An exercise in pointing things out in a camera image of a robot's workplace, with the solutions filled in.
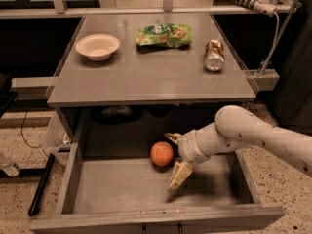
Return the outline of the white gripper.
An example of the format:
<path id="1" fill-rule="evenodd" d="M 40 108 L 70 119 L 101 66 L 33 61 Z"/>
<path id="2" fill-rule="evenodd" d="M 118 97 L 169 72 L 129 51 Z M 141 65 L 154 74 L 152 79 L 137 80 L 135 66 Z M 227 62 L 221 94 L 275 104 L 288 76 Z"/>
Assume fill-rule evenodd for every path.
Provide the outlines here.
<path id="1" fill-rule="evenodd" d="M 180 133 L 164 133 L 164 137 L 172 143 L 177 144 L 178 154 L 183 161 L 176 161 L 169 180 L 168 190 L 178 190 L 193 173 L 193 165 L 200 165 L 209 160 L 200 149 L 196 131 L 190 131 L 184 135 Z"/>

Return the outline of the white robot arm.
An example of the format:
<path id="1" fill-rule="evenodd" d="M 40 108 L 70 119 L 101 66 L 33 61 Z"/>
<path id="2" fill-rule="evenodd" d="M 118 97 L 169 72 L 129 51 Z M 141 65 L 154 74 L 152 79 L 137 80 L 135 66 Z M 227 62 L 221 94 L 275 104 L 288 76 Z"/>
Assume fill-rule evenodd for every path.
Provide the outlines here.
<path id="1" fill-rule="evenodd" d="M 261 147 L 295 168 L 311 175 L 312 136 L 266 123 L 241 106 L 219 109 L 209 125 L 186 134 L 165 133 L 175 143 L 181 161 L 176 161 L 168 190 L 176 191 L 194 168 L 216 154 L 229 153 L 250 145 Z"/>

